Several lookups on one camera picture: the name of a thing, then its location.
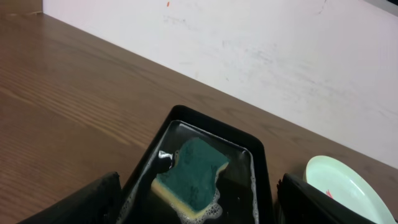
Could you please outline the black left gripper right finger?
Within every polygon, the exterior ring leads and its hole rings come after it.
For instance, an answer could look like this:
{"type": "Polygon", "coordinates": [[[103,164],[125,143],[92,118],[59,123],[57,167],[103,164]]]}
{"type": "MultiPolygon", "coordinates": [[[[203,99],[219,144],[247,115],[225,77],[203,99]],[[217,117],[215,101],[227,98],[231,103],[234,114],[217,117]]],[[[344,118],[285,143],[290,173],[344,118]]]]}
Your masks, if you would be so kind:
{"type": "Polygon", "coordinates": [[[336,200],[292,174],[277,184],[280,223],[371,224],[336,200]]]}

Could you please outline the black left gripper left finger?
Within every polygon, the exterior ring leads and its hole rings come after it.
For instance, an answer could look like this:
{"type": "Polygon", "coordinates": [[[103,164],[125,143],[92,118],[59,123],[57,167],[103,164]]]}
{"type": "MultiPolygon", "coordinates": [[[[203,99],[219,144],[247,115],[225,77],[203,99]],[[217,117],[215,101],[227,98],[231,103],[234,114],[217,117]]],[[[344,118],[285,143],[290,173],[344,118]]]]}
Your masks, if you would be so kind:
{"type": "Polygon", "coordinates": [[[119,174],[110,172],[20,224],[116,223],[121,194],[119,174]]]}

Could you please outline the green and yellow sponge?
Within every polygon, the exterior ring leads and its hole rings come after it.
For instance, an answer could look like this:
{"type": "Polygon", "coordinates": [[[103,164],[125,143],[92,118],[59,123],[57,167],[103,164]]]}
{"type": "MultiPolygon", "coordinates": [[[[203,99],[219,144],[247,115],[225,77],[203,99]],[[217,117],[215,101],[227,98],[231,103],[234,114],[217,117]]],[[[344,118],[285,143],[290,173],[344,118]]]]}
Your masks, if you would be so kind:
{"type": "Polygon", "coordinates": [[[229,159],[199,138],[183,144],[175,165],[157,174],[151,191],[190,220],[201,218],[216,202],[218,174],[229,159]]]}

